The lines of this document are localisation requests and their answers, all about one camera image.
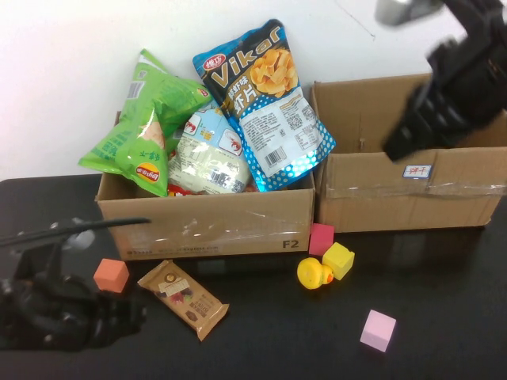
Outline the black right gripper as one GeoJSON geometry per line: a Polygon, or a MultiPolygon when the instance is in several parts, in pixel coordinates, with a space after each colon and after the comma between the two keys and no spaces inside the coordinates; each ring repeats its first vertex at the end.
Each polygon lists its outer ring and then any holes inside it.
{"type": "Polygon", "coordinates": [[[428,56],[430,80],[416,87],[383,142],[391,161],[454,146],[506,107],[506,25],[446,40],[428,56]]]}

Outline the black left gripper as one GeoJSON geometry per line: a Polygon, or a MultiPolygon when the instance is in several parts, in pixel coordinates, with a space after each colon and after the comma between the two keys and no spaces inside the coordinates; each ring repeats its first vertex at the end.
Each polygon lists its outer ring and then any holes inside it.
{"type": "Polygon", "coordinates": [[[110,298],[77,280],[65,282],[61,290],[35,281],[11,282],[13,350],[104,348],[139,333],[146,318],[146,305],[136,297],[110,298]]]}

